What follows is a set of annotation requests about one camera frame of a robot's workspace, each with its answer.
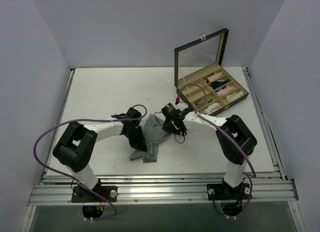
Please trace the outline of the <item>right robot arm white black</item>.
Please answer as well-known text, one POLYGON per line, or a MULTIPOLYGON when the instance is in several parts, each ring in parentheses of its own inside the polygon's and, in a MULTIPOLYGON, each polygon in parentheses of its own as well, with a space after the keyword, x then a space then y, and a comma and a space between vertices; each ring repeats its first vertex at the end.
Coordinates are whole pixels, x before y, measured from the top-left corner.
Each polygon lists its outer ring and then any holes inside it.
POLYGON ((214 117, 196 110, 191 111, 189 108, 180 110, 171 103, 165 105, 161 113, 165 117, 162 127, 165 131, 182 136, 186 136, 189 130, 216 135, 228 160, 222 185, 222 192, 227 198, 234 198, 239 194, 247 165, 253 176, 256 176, 249 157, 258 141, 238 115, 228 118, 214 117))

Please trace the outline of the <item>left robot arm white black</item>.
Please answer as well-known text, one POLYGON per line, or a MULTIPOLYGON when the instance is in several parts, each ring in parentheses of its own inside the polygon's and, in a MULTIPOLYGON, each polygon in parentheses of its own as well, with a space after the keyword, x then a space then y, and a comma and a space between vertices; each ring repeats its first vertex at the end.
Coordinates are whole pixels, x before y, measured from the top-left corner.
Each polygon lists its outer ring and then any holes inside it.
POLYGON ((97 142, 112 136, 123 135, 135 150, 148 150, 140 126, 142 114, 130 107, 126 113, 111 116, 110 122, 83 125, 72 122, 68 125, 53 149, 53 156, 72 173, 85 187, 83 196, 88 201, 100 198, 100 180, 89 165, 97 142))

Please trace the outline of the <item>grey striped underwear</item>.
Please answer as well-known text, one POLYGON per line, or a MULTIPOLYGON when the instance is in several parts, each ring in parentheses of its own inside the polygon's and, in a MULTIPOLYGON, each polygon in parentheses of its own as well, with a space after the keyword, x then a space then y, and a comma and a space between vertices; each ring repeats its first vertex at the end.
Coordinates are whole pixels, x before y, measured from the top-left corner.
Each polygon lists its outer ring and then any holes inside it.
POLYGON ((164 121, 150 114, 142 128, 147 151, 135 150, 129 157, 130 161, 142 159, 143 163, 155 163, 158 160, 159 145, 167 140, 171 133, 163 130, 164 121))

